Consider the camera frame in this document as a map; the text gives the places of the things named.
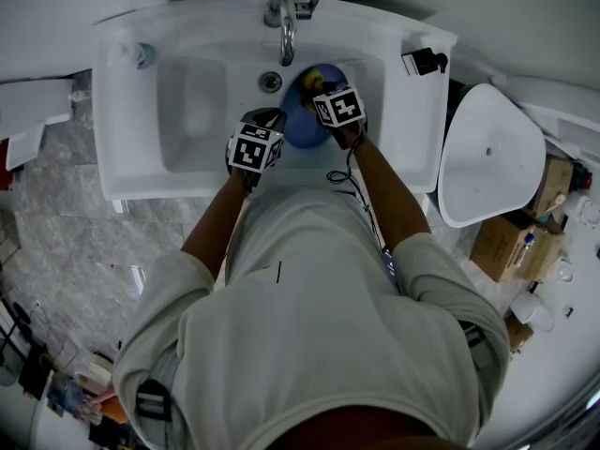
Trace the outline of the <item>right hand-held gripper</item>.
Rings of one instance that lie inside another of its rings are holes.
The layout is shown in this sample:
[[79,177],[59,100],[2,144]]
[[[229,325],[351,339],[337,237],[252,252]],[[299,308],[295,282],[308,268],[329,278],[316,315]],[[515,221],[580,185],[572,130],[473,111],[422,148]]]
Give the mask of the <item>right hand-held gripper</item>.
[[352,124],[364,124],[367,120],[365,105],[357,89],[346,82],[323,82],[322,94],[302,92],[301,101],[307,111],[317,114],[321,125],[332,133],[343,150],[349,145],[342,129]]

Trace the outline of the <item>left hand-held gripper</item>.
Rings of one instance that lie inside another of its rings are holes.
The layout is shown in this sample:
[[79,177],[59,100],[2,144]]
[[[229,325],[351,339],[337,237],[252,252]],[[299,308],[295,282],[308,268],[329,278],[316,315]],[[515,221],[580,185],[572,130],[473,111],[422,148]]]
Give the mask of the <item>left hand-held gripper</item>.
[[246,193],[258,186],[263,172],[276,164],[283,145],[287,114],[277,107],[246,112],[228,140],[226,164],[229,173],[238,169]]

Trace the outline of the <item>yellow sponge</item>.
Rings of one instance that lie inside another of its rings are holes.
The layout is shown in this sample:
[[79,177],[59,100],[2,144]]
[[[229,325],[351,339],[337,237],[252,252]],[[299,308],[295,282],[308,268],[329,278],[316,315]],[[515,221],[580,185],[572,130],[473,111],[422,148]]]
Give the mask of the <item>yellow sponge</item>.
[[323,90],[323,84],[325,83],[325,78],[321,74],[321,72],[313,67],[308,69],[302,76],[301,79],[301,89],[305,93],[309,93],[310,95],[321,95]]

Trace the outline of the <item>blue round bowl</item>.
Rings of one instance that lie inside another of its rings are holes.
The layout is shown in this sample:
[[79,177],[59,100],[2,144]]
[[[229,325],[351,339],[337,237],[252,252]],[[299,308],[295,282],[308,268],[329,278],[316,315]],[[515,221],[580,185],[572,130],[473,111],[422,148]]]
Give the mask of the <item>blue round bowl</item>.
[[318,116],[304,106],[303,82],[311,71],[319,71],[333,89],[348,83],[339,67],[319,64],[307,67],[288,84],[279,104],[279,108],[287,114],[283,135],[286,143],[300,149],[317,147],[332,137],[332,134],[321,125]]

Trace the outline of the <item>person's left forearm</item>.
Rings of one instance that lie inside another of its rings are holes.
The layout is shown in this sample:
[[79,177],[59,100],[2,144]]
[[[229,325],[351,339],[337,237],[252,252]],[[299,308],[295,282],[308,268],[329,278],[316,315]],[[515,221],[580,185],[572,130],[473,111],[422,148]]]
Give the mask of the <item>person's left forearm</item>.
[[234,168],[182,246],[183,252],[206,266],[213,279],[218,278],[246,196],[245,174]]

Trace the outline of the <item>chrome faucet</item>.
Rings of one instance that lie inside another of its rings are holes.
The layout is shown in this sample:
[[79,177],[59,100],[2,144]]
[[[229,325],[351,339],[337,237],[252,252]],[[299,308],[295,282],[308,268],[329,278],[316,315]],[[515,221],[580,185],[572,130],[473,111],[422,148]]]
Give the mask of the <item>chrome faucet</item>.
[[269,0],[263,22],[270,28],[280,29],[279,64],[288,67],[294,59],[296,47],[296,21],[310,20],[320,0]]

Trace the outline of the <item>white sink vanity cabinet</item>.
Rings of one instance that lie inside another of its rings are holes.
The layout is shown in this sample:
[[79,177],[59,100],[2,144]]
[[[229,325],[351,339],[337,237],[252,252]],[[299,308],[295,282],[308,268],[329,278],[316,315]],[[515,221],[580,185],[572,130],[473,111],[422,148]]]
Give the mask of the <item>white sink vanity cabinet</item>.
[[[104,196],[113,201],[211,197],[227,179],[225,148],[241,117],[276,107],[306,68],[339,67],[358,90],[369,138],[407,187],[436,187],[449,75],[409,76],[401,55],[450,53],[454,34],[395,13],[321,0],[296,25],[296,51],[279,64],[280,33],[263,22],[268,0],[186,0],[97,25],[93,118]],[[155,48],[135,67],[133,44]],[[277,72],[282,88],[258,84]]]

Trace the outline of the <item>black pump soap dispenser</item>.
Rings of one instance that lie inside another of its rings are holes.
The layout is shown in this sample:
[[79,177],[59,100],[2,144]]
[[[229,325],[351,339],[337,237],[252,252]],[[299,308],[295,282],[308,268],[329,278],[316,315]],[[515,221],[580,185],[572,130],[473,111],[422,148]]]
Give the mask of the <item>black pump soap dispenser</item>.
[[401,58],[409,76],[425,76],[435,72],[444,73],[449,63],[445,53],[435,53],[431,48],[404,53]]

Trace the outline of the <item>white foam pump bottle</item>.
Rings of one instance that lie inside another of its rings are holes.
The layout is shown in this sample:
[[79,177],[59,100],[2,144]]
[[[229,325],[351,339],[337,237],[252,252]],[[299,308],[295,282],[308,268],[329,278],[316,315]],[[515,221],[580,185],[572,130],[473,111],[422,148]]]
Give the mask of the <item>white foam pump bottle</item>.
[[147,68],[155,58],[155,48],[145,42],[136,42],[133,44],[132,58],[137,69]]

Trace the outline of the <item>white bathtub with black outside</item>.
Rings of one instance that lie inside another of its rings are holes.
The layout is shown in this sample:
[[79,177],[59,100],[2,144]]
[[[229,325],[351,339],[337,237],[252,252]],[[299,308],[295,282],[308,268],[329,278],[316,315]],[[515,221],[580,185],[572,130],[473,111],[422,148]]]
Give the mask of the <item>white bathtub with black outside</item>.
[[442,219],[464,228],[526,206],[545,164],[539,126],[494,86],[469,88],[443,145],[437,185]]

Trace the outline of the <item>person's white shirt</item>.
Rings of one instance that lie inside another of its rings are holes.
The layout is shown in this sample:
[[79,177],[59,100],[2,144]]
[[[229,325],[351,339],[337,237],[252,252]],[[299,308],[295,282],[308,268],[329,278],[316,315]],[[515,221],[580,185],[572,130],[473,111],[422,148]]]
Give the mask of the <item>person's white shirt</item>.
[[[132,425],[154,448],[265,450],[312,416],[360,405],[471,443],[509,364],[503,319],[430,234],[392,260],[354,197],[309,187],[250,202],[221,289],[185,252],[158,258],[113,368]],[[460,322],[483,331],[491,366],[475,368]],[[150,379],[171,394],[171,422],[135,411]]]

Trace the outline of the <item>large brown cardboard box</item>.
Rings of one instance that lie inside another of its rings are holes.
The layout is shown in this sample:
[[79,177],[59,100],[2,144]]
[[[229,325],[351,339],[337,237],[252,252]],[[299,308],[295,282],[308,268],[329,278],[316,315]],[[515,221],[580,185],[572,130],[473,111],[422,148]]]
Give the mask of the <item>large brown cardboard box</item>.
[[485,220],[472,246],[470,260],[494,282],[515,278],[519,252],[533,225],[521,217],[496,216]]

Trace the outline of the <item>large white box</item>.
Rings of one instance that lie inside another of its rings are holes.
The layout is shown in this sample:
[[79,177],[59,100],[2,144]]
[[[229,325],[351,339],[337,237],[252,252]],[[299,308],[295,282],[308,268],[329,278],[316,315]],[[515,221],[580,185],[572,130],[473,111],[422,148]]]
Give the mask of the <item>large white box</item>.
[[0,84],[0,139],[72,118],[72,79]]

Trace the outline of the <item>small white box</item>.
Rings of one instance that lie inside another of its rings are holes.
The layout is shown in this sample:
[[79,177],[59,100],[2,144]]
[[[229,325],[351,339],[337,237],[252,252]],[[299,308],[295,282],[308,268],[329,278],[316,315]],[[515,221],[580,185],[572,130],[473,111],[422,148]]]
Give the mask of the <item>small white box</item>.
[[8,171],[13,171],[38,156],[44,128],[44,123],[36,124],[8,139],[6,160]]

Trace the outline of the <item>white waste bin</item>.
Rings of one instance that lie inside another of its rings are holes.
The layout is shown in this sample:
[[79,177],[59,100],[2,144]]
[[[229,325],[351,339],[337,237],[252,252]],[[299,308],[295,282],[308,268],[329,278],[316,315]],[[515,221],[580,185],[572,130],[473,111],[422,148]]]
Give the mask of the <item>white waste bin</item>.
[[554,315],[544,302],[531,292],[522,292],[510,304],[515,317],[534,332],[549,333],[555,325]]

